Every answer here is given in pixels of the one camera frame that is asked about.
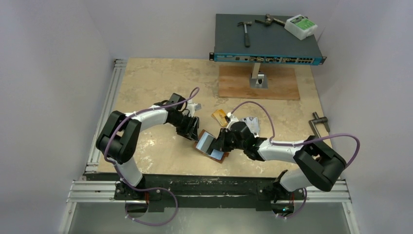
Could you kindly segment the brown leather card holder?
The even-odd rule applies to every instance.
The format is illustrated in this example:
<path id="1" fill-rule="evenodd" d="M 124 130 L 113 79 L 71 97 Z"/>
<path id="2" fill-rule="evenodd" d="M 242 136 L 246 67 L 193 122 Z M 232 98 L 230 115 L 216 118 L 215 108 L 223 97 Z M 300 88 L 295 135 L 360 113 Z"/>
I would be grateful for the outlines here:
<path id="1" fill-rule="evenodd" d="M 222 152 L 212 148 L 216 138 L 206 130 L 202 130 L 198 138 L 198 141 L 193 144 L 193 148 L 202 155 L 219 163 L 222 163 L 229 156 L 229 152 Z"/>

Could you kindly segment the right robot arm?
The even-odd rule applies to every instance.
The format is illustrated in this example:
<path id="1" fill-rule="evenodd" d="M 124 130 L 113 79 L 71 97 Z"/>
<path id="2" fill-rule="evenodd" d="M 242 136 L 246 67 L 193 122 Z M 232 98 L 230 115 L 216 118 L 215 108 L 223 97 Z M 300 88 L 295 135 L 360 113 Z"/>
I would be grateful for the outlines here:
<path id="1" fill-rule="evenodd" d="M 297 143 L 271 142 L 267 138 L 254 136 L 242 121 L 220 129 L 207 151 L 226 153 L 234 149 L 243 151 L 251 160 L 297 164 L 297 169 L 285 171 L 277 177 L 273 191 L 279 198 L 286 198 L 293 191 L 309 186 L 329 192 L 347 166 L 344 158 L 319 138 L 310 136 Z"/>

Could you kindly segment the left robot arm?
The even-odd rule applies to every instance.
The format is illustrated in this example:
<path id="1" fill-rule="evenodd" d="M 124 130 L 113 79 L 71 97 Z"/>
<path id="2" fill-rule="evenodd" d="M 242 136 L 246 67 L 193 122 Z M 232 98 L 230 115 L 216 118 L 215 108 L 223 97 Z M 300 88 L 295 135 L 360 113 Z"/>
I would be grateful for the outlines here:
<path id="1" fill-rule="evenodd" d="M 198 141 L 199 118 L 195 112 L 200 109 L 199 103 L 173 93 L 168 100 L 148 109 L 133 113 L 113 111 L 109 115 L 95 147 L 115 167 L 132 199 L 140 199 L 145 194 L 144 176 L 133 160 L 140 133 L 156 125 L 170 124 L 177 135 Z"/>

